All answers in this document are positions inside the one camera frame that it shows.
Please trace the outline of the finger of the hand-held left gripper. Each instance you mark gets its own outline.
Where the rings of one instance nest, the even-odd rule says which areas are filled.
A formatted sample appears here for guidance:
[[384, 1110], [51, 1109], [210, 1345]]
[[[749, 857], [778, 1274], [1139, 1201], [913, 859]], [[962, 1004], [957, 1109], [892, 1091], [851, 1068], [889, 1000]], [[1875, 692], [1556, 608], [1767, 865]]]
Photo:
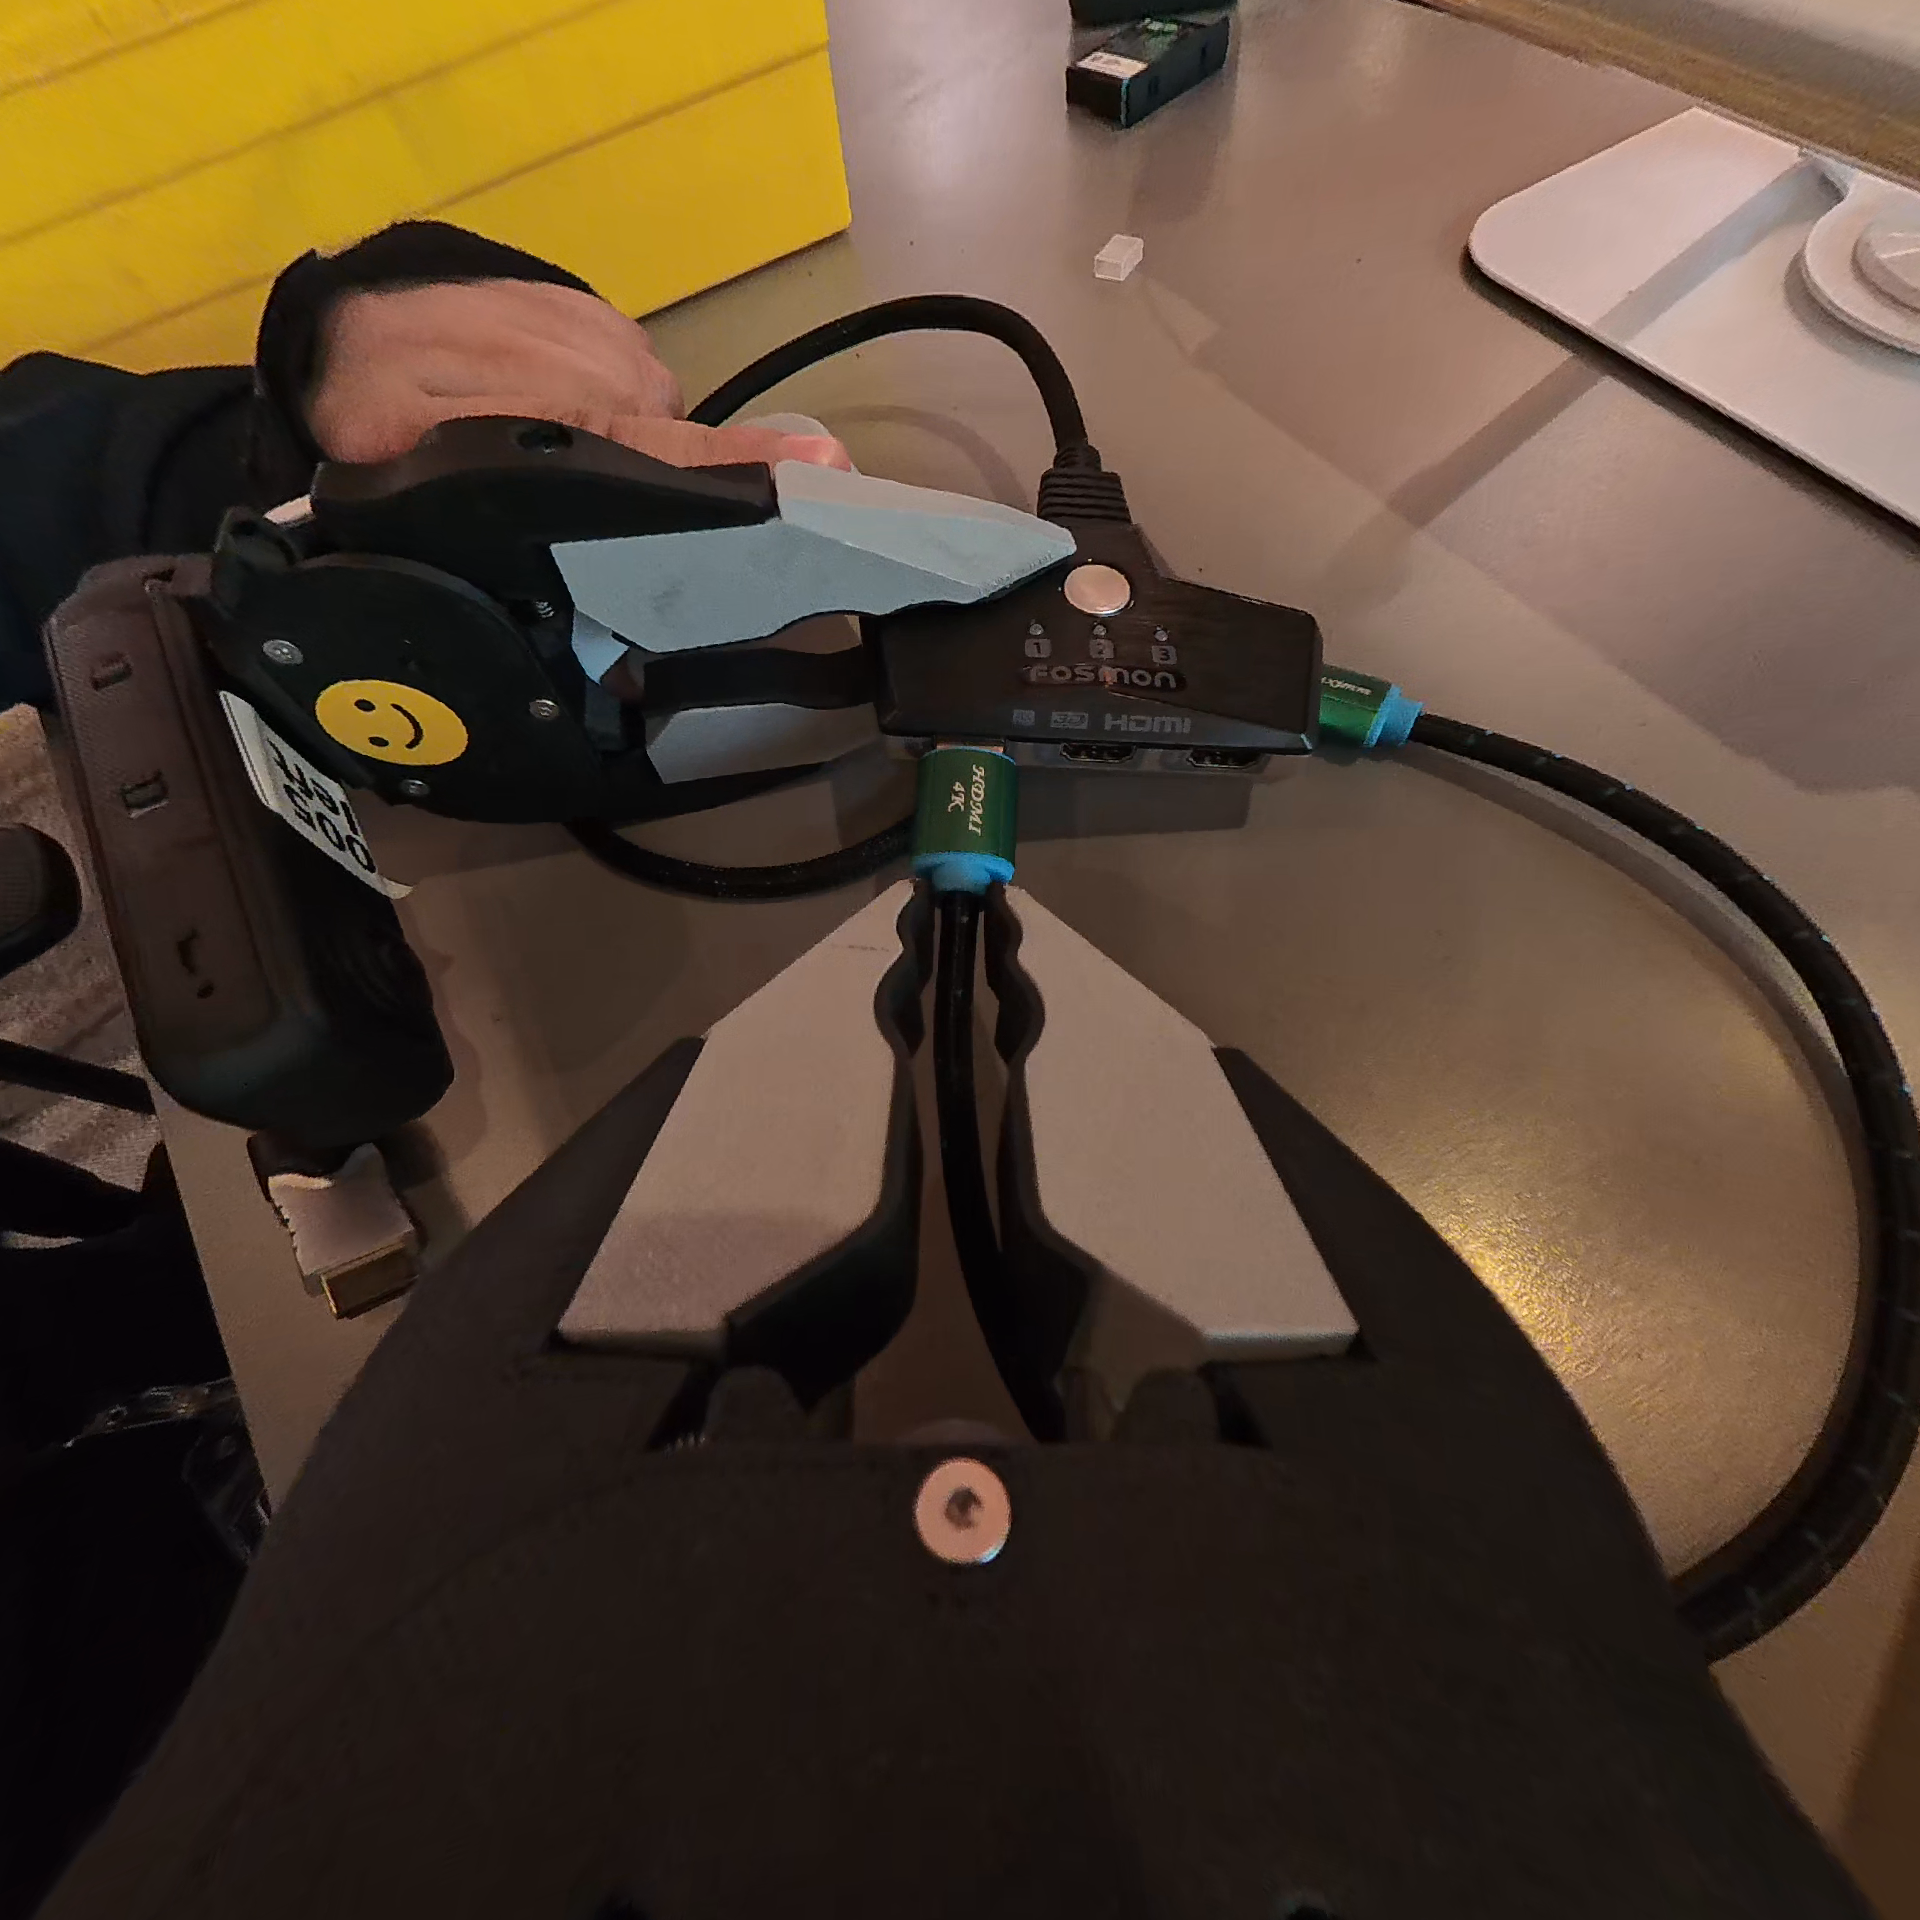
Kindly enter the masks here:
[[1074, 553], [1063, 526], [1029, 513], [817, 464], [780, 464], [776, 514], [756, 524], [552, 550], [576, 612], [657, 657], [812, 618], [970, 608]]
[[647, 760], [665, 785], [835, 764], [879, 744], [858, 629], [640, 654]]

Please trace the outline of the person's left hand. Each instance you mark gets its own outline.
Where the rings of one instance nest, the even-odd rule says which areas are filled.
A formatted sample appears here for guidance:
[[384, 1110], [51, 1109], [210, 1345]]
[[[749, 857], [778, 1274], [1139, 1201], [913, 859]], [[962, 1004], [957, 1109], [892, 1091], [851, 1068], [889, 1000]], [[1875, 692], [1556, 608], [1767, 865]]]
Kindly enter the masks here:
[[332, 462], [384, 464], [460, 419], [584, 430], [673, 467], [851, 472], [827, 434], [687, 421], [645, 329], [596, 294], [529, 280], [352, 292], [327, 314], [304, 424]]

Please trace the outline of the white monitor stand base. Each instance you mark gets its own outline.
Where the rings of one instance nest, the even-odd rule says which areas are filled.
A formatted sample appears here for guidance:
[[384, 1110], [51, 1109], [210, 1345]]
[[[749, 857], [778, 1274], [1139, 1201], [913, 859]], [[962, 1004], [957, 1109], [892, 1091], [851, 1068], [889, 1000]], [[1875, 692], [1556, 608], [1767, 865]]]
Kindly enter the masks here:
[[1919, 524], [1919, 195], [1683, 113], [1484, 211], [1473, 266]]

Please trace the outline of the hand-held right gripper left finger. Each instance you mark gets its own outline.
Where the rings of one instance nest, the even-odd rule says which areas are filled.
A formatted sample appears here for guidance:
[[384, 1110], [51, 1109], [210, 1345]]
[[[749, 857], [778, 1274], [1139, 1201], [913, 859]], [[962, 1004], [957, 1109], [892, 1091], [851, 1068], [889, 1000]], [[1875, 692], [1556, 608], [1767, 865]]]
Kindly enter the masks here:
[[707, 1030], [560, 1317], [584, 1354], [851, 1385], [917, 1293], [927, 899], [859, 907]]

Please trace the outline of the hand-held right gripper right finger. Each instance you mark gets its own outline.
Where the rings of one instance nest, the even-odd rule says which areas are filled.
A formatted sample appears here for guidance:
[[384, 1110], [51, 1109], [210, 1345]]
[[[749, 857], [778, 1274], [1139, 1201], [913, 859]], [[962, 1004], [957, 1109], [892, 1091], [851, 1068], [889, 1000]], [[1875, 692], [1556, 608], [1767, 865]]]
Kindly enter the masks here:
[[1000, 1227], [1035, 1354], [1346, 1354], [1353, 1313], [1212, 1041], [1027, 889], [987, 949]]

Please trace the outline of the small black battery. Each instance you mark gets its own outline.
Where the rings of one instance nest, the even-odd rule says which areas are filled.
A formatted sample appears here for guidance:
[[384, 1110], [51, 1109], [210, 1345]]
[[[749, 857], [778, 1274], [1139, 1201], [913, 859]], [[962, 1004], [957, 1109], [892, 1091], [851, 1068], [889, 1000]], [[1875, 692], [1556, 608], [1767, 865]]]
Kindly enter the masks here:
[[1133, 17], [1068, 62], [1066, 105], [1115, 131], [1139, 129], [1221, 75], [1232, 11]]

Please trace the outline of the black hdmi switch box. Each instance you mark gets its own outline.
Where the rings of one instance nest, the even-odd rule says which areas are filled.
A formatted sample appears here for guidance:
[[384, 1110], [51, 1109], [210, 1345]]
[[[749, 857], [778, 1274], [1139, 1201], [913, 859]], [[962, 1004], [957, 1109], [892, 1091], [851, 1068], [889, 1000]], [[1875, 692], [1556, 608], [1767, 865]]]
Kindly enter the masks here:
[[1323, 638], [1309, 612], [1167, 574], [1130, 522], [1066, 529], [1069, 558], [995, 600], [859, 621], [892, 747], [1251, 780], [1316, 747]]

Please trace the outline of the yellow plastic bin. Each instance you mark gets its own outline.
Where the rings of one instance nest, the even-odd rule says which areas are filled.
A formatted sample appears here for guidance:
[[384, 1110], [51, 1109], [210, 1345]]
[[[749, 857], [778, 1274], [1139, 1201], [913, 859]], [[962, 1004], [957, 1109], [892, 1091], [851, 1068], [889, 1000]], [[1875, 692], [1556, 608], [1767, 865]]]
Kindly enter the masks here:
[[851, 226], [826, 5], [5, 3], [5, 358], [249, 357], [403, 219], [650, 316]]

